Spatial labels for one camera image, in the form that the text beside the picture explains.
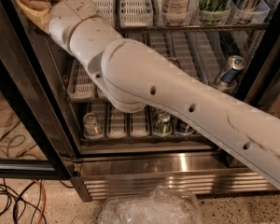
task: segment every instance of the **robotic arm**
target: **robotic arm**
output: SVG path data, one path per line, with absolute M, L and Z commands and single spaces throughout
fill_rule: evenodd
M 280 189 L 280 119 L 188 76 L 155 50 L 124 39 L 91 0 L 60 0 L 25 14 L 84 66 L 123 112 L 155 106 L 199 133 Z

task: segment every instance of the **speckled floor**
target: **speckled floor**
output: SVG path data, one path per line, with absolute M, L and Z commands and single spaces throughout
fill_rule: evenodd
M 21 192 L 31 181 L 7 179 L 7 185 Z M 47 223 L 94 224 L 103 210 L 104 202 L 83 203 L 73 189 L 59 181 L 43 181 L 47 202 Z M 38 202 L 39 186 L 32 186 L 23 198 L 35 205 Z M 0 197 L 0 211 L 7 200 Z M 204 224 L 280 224 L 280 193 L 252 193 L 224 196 L 198 196 Z M 31 223 L 34 208 L 28 207 L 19 223 Z M 0 217 L 1 223 L 13 223 L 12 206 Z

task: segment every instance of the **open refrigerator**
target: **open refrigerator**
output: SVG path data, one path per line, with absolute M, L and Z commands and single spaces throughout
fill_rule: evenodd
M 208 86 L 226 64 L 220 33 L 229 33 L 246 62 L 229 95 L 280 118 L 280 0 L 262 0 L 245 25 L 235 22 L 232 5 L 222 22 L 203 25 L 198 0 L 190 0 L 189 23 L 177 28 L 160 25 L 161 0 L 92 1 L 123 37 L 178 61 Z M 0 90 L 48 159 L 0 160 L 0 176 L 69 179 L 84 202 L 147 194 L 157 185 L 194 194 L 276 190 L 199 131 L 177 133 L 173 115 L 160 135 L 155 108 L 117 110 L 14 0 L 0 0 Z M 89 113 L 102 125 L 99 135 L 85 132 Z

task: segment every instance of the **clear plastic bag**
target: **clear plastic bag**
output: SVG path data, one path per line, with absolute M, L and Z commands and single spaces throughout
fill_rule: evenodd
M 105 201 L 98 224 L 202 224 L 195 195 L 156 187 L 146 197 Z

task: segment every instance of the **beverage cooler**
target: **beverage cooler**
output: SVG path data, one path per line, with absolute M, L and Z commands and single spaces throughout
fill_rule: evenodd
M 162 0 L 92 0 L 122 37 L 146 44 L 204 84 L 199 93 L 214 88 L 222 99 L 233 96 L 280 119 L 280 0 L 260 0 L 250 10 L 224 1 L 225 7 L 211 10 L 189 0 L 176 24 L 178 12 L 170 13 L 168 4 L 163 10 Z M 217 83 L 234 54 L 245 66 L 227 86 Z M 46 157 L 1 157 L 0 177 L 69 179 L 83 202 L 142 195 L 157 185 L 194 194 L 277 190 L 253 165 L 204 135 L 203 127 L 188 125 L 161 104 L 132 113 L 117 109 L 80 61 L 15 0 L 0 0 L 0 92 Z

